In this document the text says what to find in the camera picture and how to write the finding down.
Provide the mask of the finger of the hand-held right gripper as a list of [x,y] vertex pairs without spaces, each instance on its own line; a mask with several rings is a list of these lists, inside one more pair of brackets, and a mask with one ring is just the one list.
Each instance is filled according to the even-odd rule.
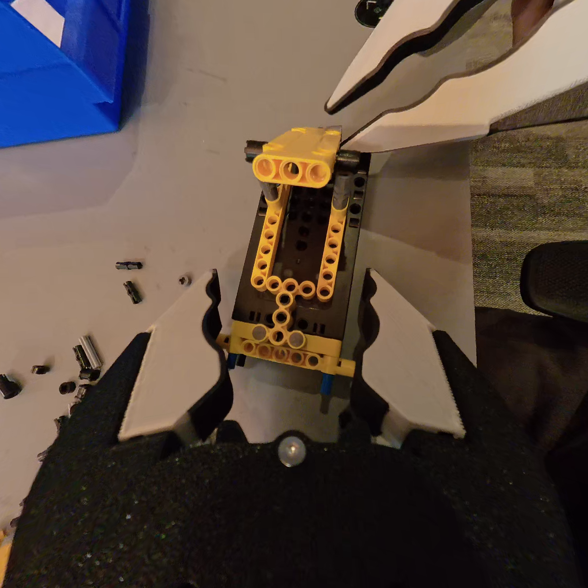
[[560,1],[503,56],[448,78],[414,107],[379,114],[343,144],[391,152],[582,119],[586,86],[587,1]]
[[470,30],[492,1],[393,1],[325,103],[403,111],[467,70]]

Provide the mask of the person's right hand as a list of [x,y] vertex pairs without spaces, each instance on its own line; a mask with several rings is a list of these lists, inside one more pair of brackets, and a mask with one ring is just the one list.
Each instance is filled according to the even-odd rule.
[[554,1],[512,1],[512,46],[524,40],[553,8]]

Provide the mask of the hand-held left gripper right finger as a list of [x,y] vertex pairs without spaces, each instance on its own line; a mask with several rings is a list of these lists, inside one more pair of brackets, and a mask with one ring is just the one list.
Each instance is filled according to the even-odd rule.
[[357,322],[351,412],[371,437],[397,448],[414,430],[463,439],[435,327],[375,269],[365,271]]

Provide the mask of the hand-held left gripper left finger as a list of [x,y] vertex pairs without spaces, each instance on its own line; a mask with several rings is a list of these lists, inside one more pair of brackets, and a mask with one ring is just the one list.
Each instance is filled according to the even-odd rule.
[[148,329],[119,441],[173,432],[204,442],[230,411],[230,377],[217,343],[217,270],[205,272]]

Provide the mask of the round black desk grommet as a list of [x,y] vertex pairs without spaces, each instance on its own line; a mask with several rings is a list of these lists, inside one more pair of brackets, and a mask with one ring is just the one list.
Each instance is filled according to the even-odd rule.
[[357,22],[367,28],[375,28],[393,1],[358,1],[355,7]]

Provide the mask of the blue plastic bin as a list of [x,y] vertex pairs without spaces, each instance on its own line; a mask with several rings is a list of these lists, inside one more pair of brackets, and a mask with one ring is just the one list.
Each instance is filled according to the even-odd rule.
[[1,1],[1,148],[116,132],[141,103],[149,1]]

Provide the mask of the yellow black toy brick assembly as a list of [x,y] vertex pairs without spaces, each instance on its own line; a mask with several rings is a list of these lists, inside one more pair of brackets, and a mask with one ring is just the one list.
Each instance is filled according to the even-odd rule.
[[342,357],[371,154],[342,148],[342,128],[291,128],[247,141],[261,185],[228,334],[229,369],[247,358],[353,378]]

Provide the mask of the scattered black toy pins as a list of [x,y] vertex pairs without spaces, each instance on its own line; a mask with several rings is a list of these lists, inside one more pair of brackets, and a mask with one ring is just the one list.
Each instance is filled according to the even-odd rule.
[[[116,270],[141,270],[143,262],[131,260],[120,261],[115,263]],[[143,301],[140,291],[137,289],[135,283],[127,280],[123,283],[126,294],[134,305]],[[85,334],[79,338],[79,342],[72,348],[75,360],[79,366],[78,379],[83,382],[94,382],[98,380],[101,370],[103,368],[103,361],[100,358],[99,352],[92,341],[89,334]],[[83,394],[88,389],[89,384],[76,385],[73,381],[66,381],[60,384],[59,393],[70,394],[77,391],[76,400],[81,400]],[[11,378],[6,373],[1,373],[1,397],[4,400],[9,400],[19,395],[22,392],[23,386],[15,378]]]

